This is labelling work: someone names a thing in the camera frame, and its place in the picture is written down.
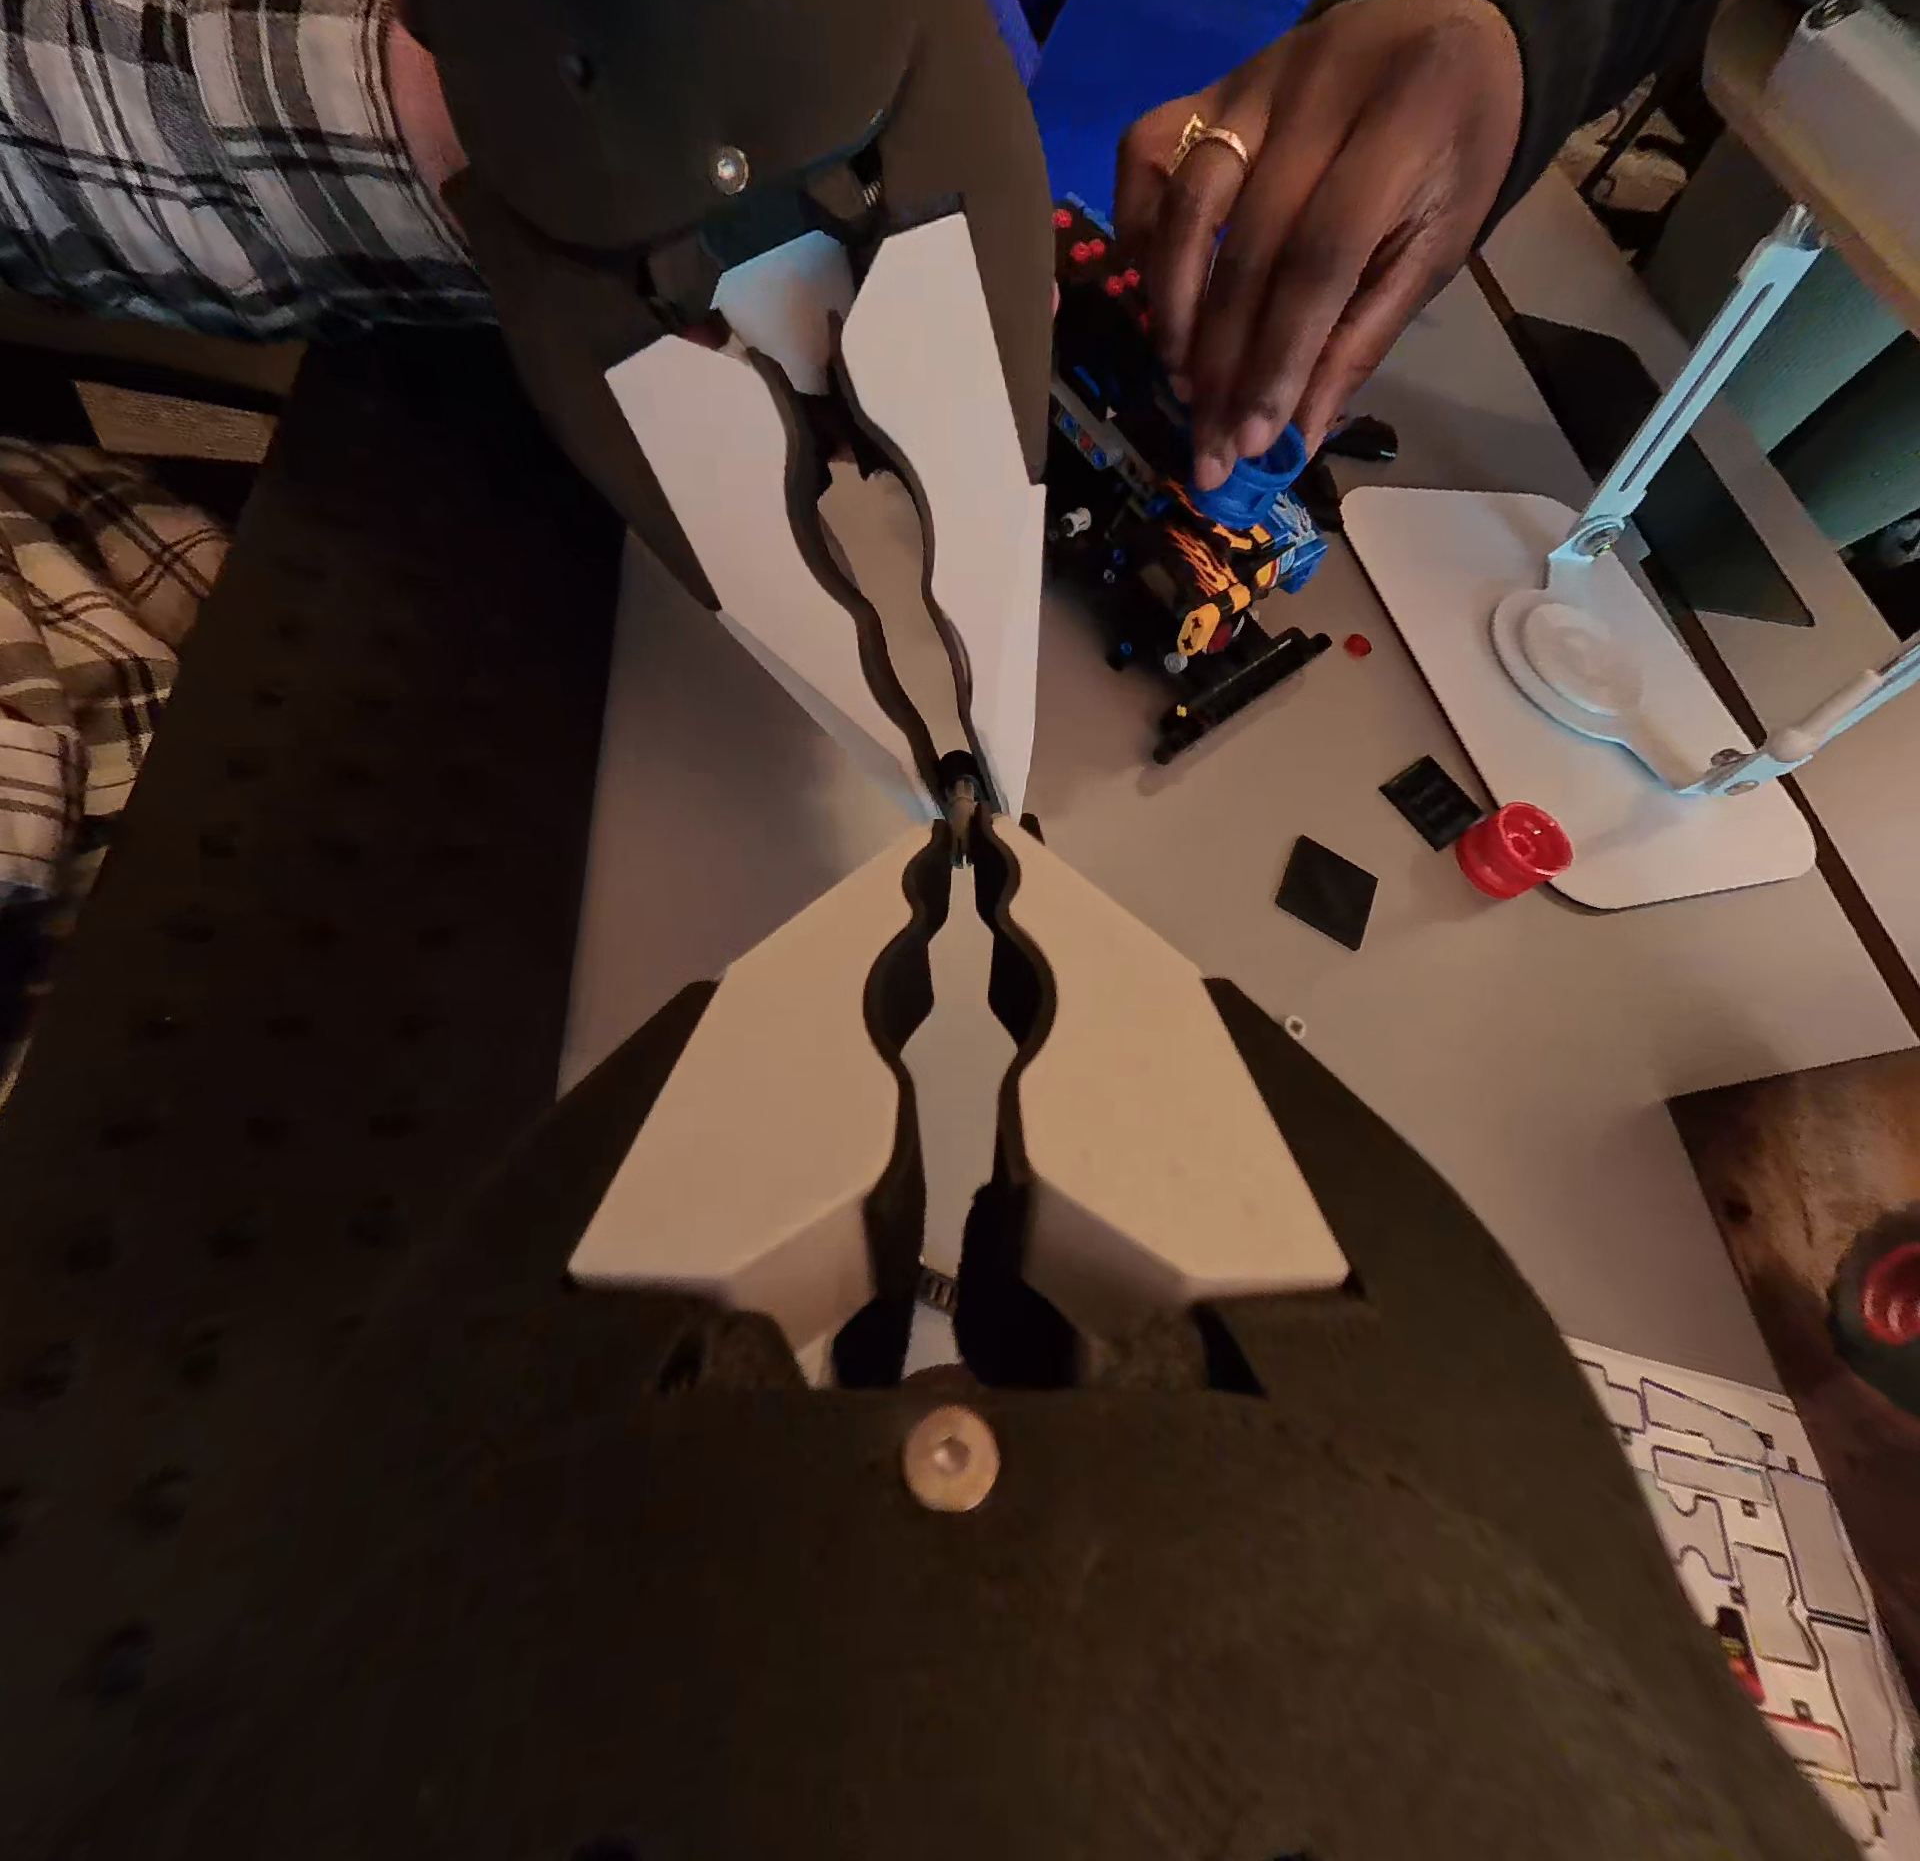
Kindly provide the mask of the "clear acrylic stand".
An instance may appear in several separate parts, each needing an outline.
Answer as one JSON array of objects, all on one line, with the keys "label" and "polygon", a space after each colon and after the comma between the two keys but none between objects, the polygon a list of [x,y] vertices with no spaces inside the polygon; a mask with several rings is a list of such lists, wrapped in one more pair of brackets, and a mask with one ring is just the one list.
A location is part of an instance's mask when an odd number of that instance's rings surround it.
[{"label": "clear acrylic stand", "polygon": [[1911,634],[1880,666],[1774,727],[1758,748],[1724,748],[1699,763],[1659,720],[1649,694],[1651,664],[1640,656],[1636,639],[1600,608],[1601,577],[1620,566],[1616,544],[1651,482],[1824,247],[1824,231],[1804,204],[1756,243],[1679,374],[1607,469],[1565,541],[1548,554],[1544,580],[1501,600],[1492,617],[1503,671],[1536,707],[1577,736],[1622,748],[1677,797],[1735,797],[1781,780],[1838,735],[1913,690],[1918,679],[1918,639]]}]

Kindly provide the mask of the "another person's forearm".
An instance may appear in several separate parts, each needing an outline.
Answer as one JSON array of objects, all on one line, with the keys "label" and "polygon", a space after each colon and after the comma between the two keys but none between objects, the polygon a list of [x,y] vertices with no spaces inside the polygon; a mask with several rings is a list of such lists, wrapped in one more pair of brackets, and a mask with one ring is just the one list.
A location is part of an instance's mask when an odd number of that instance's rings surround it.
[{"label": "another person's forearm", "polygon": [[[1348,0],[1313,0],[1302,24]],[[1534,188],[1568,134],[1620,103],[1649,76],[1705,39],[1724,0],[1482,0],[1503,13],[1525,67],[1525,120],[1503,191],[1478,231],[1487,238]]]}]

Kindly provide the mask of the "sticker sheet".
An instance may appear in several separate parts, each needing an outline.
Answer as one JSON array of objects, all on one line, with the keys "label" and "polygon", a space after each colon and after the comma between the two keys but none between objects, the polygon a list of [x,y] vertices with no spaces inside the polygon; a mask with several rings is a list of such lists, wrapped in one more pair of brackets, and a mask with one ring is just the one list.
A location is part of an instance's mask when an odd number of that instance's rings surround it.
[{"label": "sticker sheet", "polygon": [[1918,1854],[1917,1715],[1786,1394],[1572,1338],[1693,1610],[1868,1859]]}]

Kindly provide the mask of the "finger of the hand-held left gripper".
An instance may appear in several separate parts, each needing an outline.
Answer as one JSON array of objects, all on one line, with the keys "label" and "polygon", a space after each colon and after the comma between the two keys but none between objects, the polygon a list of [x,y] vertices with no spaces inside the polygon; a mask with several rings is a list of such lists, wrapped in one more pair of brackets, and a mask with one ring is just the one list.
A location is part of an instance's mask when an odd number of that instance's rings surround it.
[{"label": "finger of the hand-held left gripper", "polygon": [[775,361],[666,336],[607,371],[721,626],[920,820],[941,769],[876,604],[822,518],[825,457]]},{"label": "finger of the hand-held left gripper", "polygon": [[964,209],[888,234],[836,333],[855,414],[923,520],[927,613],[996,807],[1025,811],[1045,607],[1030,476]]}]

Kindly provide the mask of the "blue wheel hub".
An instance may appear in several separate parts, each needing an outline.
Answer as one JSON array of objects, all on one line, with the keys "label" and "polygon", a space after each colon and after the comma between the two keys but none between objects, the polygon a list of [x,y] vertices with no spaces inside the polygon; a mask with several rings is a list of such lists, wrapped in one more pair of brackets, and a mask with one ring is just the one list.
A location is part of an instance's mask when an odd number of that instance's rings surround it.
[{"label": "blue wheel hub", "polygon": [[1253,530],[1292,497],[1309,457],[1305,435],[1288,425],[1261,455],[1238,457],[1218,487],[1192,484],[1190,505],[1230,530]]}]

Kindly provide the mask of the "blue plastic bin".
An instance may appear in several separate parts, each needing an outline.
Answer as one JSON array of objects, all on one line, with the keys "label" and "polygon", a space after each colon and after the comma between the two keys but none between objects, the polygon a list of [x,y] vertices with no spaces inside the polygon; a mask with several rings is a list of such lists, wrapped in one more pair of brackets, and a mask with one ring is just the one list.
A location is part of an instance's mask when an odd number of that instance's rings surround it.
[{"label": "blue plastic bin", "polygon": [[1118,145],[1283,35],[1309,0],[990,0],[1038,120],[1055,200],[1113,221]]}]

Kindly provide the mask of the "black studded square plate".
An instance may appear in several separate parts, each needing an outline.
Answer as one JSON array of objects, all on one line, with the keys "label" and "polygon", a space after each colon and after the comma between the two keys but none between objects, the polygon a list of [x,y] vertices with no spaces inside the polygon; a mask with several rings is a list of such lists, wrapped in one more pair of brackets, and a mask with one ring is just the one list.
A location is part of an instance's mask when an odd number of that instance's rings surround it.
[{"label": "black studded square plate", "polygon": [[1452,849],[1487,815],[1485,806],[1430,754],[1386,779],[1379,791],[1432,852]]}]

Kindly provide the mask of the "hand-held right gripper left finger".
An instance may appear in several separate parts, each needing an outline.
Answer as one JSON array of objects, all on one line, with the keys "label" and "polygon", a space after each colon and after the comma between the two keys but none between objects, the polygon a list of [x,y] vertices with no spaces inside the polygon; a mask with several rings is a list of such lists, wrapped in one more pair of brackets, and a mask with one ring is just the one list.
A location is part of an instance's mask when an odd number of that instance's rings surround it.
[{"label": "hand-held right gripper left finger", "polygon": [[721,974],[570,1258],[589,1288],[709,1299],[901,1379],[926,1246],[905,1046],[933,1008],[953,830],[858,866]]}]

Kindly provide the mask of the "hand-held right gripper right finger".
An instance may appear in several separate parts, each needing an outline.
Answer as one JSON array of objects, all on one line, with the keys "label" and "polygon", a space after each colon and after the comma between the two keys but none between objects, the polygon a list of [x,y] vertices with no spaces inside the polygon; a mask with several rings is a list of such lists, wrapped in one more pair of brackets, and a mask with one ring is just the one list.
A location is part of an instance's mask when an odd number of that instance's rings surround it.
[{"label": "hand-held right gripper right finger", "polygon": [[1014,1042],[957,1341],[991,1388],[1069,1388],[1099,1350],[1349,1261],[1200,964],[1017,824],[971,826]]}]

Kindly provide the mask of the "red wheel hub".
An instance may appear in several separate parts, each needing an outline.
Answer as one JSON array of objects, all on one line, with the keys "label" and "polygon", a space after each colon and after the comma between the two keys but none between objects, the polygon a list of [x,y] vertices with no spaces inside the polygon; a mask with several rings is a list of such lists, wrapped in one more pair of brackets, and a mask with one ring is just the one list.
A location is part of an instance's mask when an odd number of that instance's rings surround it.
[{"label": "red wheel hub", "polygon": [[1575,846],[1548,811],[1513,800],[1476,818],[1453,841],[1453,857],[1482,897],[1506,901],[1558,882],[1575,863]]}]

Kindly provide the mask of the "printed toy box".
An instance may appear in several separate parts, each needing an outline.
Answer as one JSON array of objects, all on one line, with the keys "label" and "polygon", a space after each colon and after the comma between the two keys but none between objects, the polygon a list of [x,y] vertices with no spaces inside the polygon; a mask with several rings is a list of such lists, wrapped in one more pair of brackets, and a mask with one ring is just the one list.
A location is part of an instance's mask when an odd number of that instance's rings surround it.
[{"label": "printed toy box", "polygon": [[1918,1601],[1918,1051],[1669,1102],[1887,1615]]}]

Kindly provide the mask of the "person's left forearm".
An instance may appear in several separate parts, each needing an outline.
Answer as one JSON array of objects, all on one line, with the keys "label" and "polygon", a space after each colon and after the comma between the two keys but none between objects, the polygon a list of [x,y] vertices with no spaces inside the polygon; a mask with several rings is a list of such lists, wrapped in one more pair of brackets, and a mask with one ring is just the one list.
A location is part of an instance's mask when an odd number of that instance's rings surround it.
[{"label": "person's left forearm", "polygon": [[231,341],[490,328],[406,0],[2,0],[14,297]]}]

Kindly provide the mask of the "person's plaid shirt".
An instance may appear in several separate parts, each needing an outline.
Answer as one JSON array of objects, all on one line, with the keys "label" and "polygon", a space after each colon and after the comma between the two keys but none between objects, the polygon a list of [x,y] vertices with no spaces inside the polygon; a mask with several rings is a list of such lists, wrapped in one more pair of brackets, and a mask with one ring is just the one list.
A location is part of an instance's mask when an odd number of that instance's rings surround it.
[{"label": "person's plaid shirt", "polygon": [[147,461],[2,443],[4,1098],[229,551]]}]

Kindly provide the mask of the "blue black brick toy truck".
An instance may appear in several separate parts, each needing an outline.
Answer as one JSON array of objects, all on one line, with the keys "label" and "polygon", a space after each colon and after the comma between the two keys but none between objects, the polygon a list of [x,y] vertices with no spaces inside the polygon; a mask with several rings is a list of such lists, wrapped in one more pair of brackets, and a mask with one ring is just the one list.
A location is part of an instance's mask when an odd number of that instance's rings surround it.
[{"label": "blue black brick toy truck", "polygon": [[1157,353],[1140,267],[1075,200],[1053,206],[1053,285],[1046,548],[1092,588],[1109,666],[1167,676],[1150,745],[1167,768],[1332,649],[1260,617],[1314,577],[1327,539],[1303,478],[1253,530],[1190,505],[1189,406]]}]

